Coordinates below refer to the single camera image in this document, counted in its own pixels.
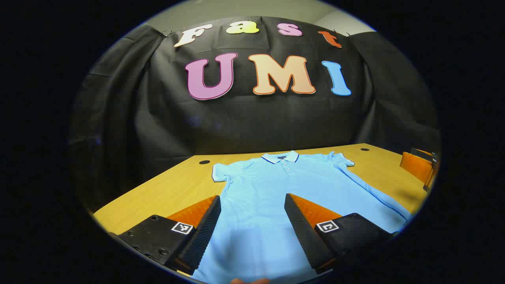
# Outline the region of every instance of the table surface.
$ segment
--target table surface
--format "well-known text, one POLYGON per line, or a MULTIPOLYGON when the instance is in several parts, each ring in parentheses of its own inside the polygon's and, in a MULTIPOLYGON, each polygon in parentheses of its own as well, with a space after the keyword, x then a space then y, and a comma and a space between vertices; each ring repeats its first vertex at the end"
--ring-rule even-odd
MULTIPOLYGON (((269 152, 281 154, 291 151, 269 152)), ((400 168, 401 155, 368 144, 295 150, 299 154, 343 153, 355 165, 348 170, 370 186, 388 194, 411 213, 423 204, 427 193, 423 183, 400 168)), ((151 215, 169 216, 194 203, 220 195, 226 182, 214 182, 212 167, 259 158, 264 153, 196 155, 123 194, 94 213, 106 230, 121 234, 151 215), (209 160, 208 164, 200 161, 209 160)))

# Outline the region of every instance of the light blue polo shirt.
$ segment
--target light blue polo shirt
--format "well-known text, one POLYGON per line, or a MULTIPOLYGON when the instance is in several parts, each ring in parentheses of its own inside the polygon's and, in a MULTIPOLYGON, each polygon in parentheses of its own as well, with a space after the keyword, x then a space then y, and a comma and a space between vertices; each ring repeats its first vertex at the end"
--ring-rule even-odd
POLYGON ((263 277, 293 284, 317 277, 284 211, 287 193, 340 215, 359 213, 389 233, 400 230, 410 213, 347 170, 353 165, 342 153, 295 151, 215 164, 212 179, 226 181, 221 214, 193 277, 211 284, 263 277))

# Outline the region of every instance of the shirt sleeve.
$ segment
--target shirt sleeve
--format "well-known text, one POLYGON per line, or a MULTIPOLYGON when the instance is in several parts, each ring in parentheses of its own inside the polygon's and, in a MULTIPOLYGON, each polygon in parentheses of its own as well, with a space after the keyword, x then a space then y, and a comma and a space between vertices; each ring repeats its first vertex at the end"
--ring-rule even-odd
POLYGON ((214 182, 229 181, 233 176, 242 175, 252 164, 252 161, 240 161, 230 165, 217 163, 212 167, 212 179, 214 182))
POLYGON ((344 154, 338 153, 334 154, 335 151, 332 151, 328 154, 327 160, 332 166, 345 165, 347 167, 354 166, 354 162, 344 157, 344 154))

